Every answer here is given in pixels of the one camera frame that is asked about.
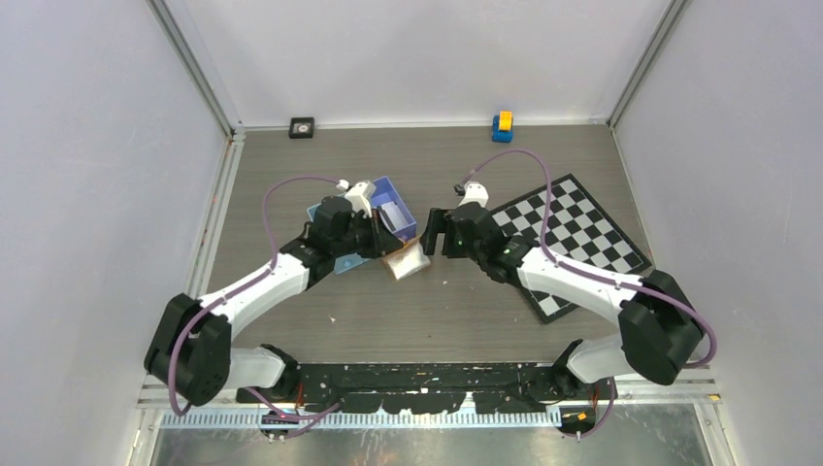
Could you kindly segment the orange leather card holder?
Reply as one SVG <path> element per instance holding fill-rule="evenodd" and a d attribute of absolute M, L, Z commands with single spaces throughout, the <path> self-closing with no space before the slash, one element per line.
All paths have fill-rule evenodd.
<path fill-rule="evenodd" d="M 424 253 L 418 237 L 405 243 L 399 250 L 389 253 L 381 261 L 396 281 L 410 277 L 431 265 L 431 260 Z"/>

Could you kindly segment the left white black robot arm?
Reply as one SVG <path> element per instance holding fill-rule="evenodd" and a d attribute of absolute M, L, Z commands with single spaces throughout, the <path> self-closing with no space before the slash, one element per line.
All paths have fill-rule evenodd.
<path fill-rule="evenodd" d="M 289 400 L 298 386 L 296 360 L 270 344 L 239 349 L 233 342 L 251 323 L 332 273 L 338 258 L 382 258 L 404 241 L 376 209 L 355 210 L 341 196 L 324 199 L 301 234 L 275 258 L 219 291 L 195 298 L 180 293 L 167 303 L 144 359 L 172 401 L 211 402 L 223 389 L 254 388 Z"/>

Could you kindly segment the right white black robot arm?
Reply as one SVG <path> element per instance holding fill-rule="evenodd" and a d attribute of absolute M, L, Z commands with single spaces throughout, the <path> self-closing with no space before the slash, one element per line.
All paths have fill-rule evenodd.
<path fill-rule="evenodd" d="M 549 294 L 615 325 L 608 337 L 571 342 L 553 363 L 555 388 L 567 398 L 632 373 L 670 385 L 707 333 L 671 275 L 620 274 L 544 250 L 534 239 L 506 234 L 478 202 L 431 209 L 423 252 L 434 254 L 439 239 L 444 256 L 470 259 L 494 282 Z"/>

